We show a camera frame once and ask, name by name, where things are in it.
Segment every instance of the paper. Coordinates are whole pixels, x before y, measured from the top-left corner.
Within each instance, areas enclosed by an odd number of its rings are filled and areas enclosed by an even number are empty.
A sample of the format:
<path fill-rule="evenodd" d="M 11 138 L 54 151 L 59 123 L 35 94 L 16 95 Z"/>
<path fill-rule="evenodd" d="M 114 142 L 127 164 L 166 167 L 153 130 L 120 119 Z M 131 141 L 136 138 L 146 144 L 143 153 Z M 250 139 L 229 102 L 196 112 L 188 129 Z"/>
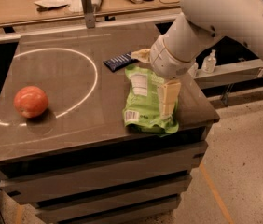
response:
<path fill-rule="evenodd" d="M 62 7 L 66 5 L 76 6 L 76 4 L 80 4 L 80 6 L 82 6 L 81 0 L 39 0 L 39 1 L 35 1 L 35 4 L 46 8 Z"/>

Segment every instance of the label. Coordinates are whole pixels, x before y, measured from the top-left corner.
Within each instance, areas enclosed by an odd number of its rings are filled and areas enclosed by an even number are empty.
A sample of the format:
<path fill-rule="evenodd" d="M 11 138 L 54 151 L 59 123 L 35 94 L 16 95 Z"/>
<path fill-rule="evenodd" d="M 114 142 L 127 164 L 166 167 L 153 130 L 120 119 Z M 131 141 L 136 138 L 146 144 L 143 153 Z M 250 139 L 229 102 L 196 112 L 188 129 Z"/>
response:
<path fill-rule="evenodd" d="M 125 121 L 136 121 L 138 122 L 140 113 L 137 111 L 127 110 L 125 111 Z"/>
<path fill-rule="evenodd" d="M 135 95 L 148 95 L 147 74 L 133 74 L 131 76 L 132 90 Z"/>
<path fill-rule="evenodd" d="M 258 78 L 263 77 L 263 68 L 259 68 L 259 72 L 256 75 L 256 77 L 258 77 Z"/>

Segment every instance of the table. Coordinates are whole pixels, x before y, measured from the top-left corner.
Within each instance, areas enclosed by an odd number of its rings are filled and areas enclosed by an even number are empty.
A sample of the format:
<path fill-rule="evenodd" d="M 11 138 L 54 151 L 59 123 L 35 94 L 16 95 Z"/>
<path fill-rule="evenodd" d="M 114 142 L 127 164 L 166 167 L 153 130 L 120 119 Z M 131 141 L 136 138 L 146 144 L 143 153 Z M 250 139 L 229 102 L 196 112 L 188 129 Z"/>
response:
<path fill-rule="evenodd" d="M 186 74 L 179 131 L 137 133 L 123 124 L 124 70 L 103 65 L 150 47 L 158 35 L 153 23 L 142 23 L 22 37 L 0 96 L 0 188 L 46 223 L 121 223 L 176 208 L 217 113 Z M 27 120 L 12 100 L 32 84 L 50 105 Z"/>
<path fill-rule="evenodd" d="M 38 0 L 0 0 L 0 28 L 84 18 L 82 12 L 72 13 L 68 8 L 64 7 L 46 12 L 37 12 L 38 6 L 34 4 L 34 1 Z M 96 17 L 179 8 L 178 1 L 154 0 L 143 2 L 142 4 L 134 4 L 130 0 L 103 0 L 102 8 L 96 14 Z"/>

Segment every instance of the floor marking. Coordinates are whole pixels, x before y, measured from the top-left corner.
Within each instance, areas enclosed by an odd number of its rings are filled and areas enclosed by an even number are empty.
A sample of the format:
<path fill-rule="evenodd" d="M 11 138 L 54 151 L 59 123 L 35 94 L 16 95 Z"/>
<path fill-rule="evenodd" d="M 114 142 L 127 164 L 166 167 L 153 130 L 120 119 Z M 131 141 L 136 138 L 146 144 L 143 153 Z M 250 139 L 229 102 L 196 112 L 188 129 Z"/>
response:
<path fill-rule="evenodd" d="M 199 168 L 200 168 L 200 170 L 201 170 L 201 172 L 202 172 L 202 174 L 203 174 L 203 176 L 205 178 L 205 181 L 208 184 L 211 192 L 213 193 L 213 195 L 215 197 L 215 200 L 216 200 L 219 208 L 221 209 L 225 219 L 227 220 L 227 222 L 229 224 L 234 224 L 234 221 L 232 220 L 232 217 L 231 217 L 230 213 L 228 212 L 227 207 L 225 206 L 225 204 L 224 204 L 222 198 L 220 197 L 220 195 L 218 194 L 218 191 L 217 191 L 217 189 L 215 187 L 215 184 L 214 184 L 213 180 L 210 178 L 210 176 L 208 175 L 208 173 L 207 173 L 207 171 L 205 169 L 205 166 L 204 166 L 204 164 L 202 162 L 200 163 Z"/>
<path fill-rule="evenodd" d="M 22 213 L 23 213 L 23 205 L 18 205 L 15 224 L 22 223 Z"/>

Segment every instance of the gray table top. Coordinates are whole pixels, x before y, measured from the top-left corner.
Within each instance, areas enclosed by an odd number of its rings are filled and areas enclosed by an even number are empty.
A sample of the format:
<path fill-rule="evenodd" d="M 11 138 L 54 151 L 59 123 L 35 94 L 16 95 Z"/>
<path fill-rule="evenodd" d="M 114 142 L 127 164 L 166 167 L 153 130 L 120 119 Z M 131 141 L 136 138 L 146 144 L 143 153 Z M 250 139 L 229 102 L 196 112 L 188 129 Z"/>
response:
<path fill-rule="evenodd" d="M 0 164 L 148 136 L 124 126 L 130 83 L 124 69 L 112 73 L 103 61 L 150 48 L 158 36 L 155 25 L 145 23 L 22 37 L 0 95 Z M 181 82 L 180 130 L 217 122 L 191 76 Z M 48 95 L 39 119 L 22 118 L 13 107 L 15 93 L 27 85 Z"/>

